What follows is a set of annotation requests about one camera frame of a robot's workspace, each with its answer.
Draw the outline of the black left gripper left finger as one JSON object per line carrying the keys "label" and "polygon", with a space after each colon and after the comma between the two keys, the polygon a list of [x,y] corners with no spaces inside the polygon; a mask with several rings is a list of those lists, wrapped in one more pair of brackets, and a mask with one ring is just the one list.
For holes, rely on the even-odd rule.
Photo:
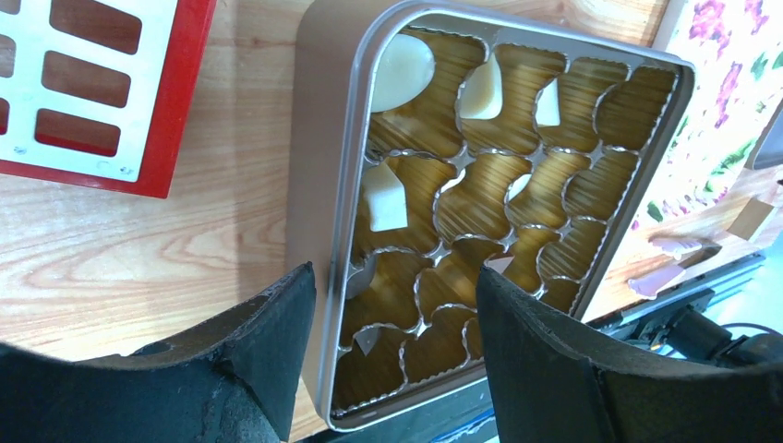
{"label": "black left gripper left finger", "polygon": [[311,329],[302,264],[245,302],[130,355],[68,362],[3,344],[5,442],[279,442]]}

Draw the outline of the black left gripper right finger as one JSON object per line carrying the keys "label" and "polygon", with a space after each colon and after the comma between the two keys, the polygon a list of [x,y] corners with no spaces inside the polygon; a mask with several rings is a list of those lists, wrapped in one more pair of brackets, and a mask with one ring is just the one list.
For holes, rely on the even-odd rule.
{"label": "black left gripper right finger", "polygon": [[493,269],[478,325],[503,442],[778,442],[782,365],[724,368],[618,341]]}

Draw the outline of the white cube chocolate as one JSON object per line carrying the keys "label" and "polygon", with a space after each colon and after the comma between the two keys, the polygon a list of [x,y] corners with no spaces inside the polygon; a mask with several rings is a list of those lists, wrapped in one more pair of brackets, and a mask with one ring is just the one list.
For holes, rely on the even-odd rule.
{"label": "white cube chocolate", "polygon": [[552,79],[538,94],[535,119],[539,127],[560,125],[560,98],[556,78]]}

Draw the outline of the gold chocolate tin box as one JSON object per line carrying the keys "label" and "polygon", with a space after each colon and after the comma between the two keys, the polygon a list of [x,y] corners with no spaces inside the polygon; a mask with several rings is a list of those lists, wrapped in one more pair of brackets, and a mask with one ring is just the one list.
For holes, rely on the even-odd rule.
{"label": "gold chocolate tin box", "polygon": [[[423,40],[434,78],[372,113],[391,39]],[[466,79],[495,54],[503,104],[462,119]],[[558,80],[559,126],[537,97]],[[296,34],[286,261],[318,292],[303,378],[351,432],[481,381],[478,273],[488,266],[583,317],[695,87],[691,63],[449,1],[315,1]],[[369,230],[366,171],[403,182],[408,226]]]}

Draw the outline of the floral patterned tray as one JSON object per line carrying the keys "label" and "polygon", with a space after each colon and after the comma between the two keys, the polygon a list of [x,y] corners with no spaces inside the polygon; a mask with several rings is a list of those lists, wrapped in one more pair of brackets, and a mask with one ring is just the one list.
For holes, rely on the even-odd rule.
{"label": "floral patterned tray", "polygon": [[715,206],[782,101],[782,1],[671,1],[654,48],[695,67],[695,87],[632,228]]}

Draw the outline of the pink silicone tongs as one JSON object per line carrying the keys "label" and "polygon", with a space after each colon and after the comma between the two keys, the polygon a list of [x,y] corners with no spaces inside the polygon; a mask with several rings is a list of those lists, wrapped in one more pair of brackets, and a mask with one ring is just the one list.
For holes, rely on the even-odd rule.
{"label": "pink silicone tongs", "polygon": [[668,261],[646,274],[629,279],[632,292],[646,300],[654,300],[670,283],[679,280],[688,268],[717,255],[723,245],[706,238],[655,237],[650,241]]}

